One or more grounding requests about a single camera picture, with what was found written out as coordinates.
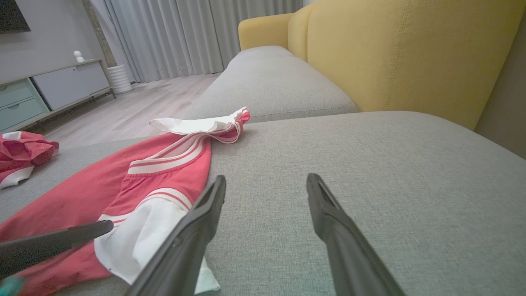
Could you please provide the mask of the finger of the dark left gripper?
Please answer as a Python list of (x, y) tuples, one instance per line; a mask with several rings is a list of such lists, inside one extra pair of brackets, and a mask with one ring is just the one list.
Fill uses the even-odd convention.
[(0, 280), (64, 252), (82, 247), (111, 230), (113, 230), (113, 222), (103, 220), (2, 242), (0, 243)]

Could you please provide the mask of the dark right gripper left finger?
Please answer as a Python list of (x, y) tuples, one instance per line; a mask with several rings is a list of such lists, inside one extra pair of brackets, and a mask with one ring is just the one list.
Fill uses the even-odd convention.
[(216, 176), (159, 247), (125, 296), (194, 296), (205, 249), (214, 238), (226, 179)]

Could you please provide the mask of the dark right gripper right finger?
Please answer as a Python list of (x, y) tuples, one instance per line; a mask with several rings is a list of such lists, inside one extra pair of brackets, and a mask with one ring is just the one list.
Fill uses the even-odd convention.
[(337, 296), (406, 296), (321, 176), (306, 189), (314, 232), (325, 242)]

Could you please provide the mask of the red Bulls basketball jersey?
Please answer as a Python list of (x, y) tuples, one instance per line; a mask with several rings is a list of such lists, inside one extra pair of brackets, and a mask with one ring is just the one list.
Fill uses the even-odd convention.
[(159, 118), (163, 134), (115, 152), (65, 179), (0, 224), (0, 242), (103, 220), (113, 230), (0, 280), (0, 296), (52, 296), (83, 283), (133, 285), (208, 182), (212, 143), (239, 140), (251, 116)]

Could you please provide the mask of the red mesh basketball shorts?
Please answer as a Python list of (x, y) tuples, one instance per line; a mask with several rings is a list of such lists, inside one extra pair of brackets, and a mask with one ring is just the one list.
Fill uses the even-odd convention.
[(58, 142), (26, 131), (0, 135), (0, 190), (14, 187), (31, 177), (35, 167), (58, 154)]

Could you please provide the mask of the large grey sofa seat cushion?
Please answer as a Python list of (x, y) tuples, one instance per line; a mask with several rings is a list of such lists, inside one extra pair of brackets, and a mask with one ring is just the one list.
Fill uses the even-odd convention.
[[(147, 139), (61, 150), (0, 190), (0, 224)], [(221, 288), (199, 296), (336, 294), (311, 219), (309, 173), (323, 178), (406, 296), (526, 296), (526, 160), (416, 112), (248, 123), (237, 142), (213, 142), (207, 183), (224, 175), (227, 187), (205, 258)]]

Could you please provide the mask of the low cabinet with teal drawers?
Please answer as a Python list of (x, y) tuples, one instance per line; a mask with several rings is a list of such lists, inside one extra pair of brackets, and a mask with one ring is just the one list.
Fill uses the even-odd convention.
[(101, 95), (115, 93), (101, 60), (0, 83), (0, 133), (22, 130)]

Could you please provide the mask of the small grey sofa seat cushion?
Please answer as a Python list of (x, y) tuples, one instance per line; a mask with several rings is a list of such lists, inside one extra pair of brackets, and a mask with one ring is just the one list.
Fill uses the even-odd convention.
[(250, 123), (357, 112), (340, 87), (280, 46), (239, 52), (183, 118), (228, 116), (242, 107)]

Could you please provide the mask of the grey pleated curtains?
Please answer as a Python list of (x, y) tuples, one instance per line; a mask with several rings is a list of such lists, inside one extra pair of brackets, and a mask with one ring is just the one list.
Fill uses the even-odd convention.
[(84, 0), (108, 66), (145, 83), (222, 72), (240, 51), (238, 25), (292, 13), (304, 0)]

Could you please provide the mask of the yellow sofa backrest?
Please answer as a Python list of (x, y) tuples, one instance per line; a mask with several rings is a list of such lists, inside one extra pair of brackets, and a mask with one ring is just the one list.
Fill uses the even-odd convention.
[(293, 13), (289, 50), (361, 112), (414, 111), (474, 130), (526, 0), (316, 0)]

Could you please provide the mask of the black wall television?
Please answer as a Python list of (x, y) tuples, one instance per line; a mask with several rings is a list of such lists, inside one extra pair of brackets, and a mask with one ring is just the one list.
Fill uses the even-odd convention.
[(0, 34), (30, 31), (16, 0), (0, 0)]

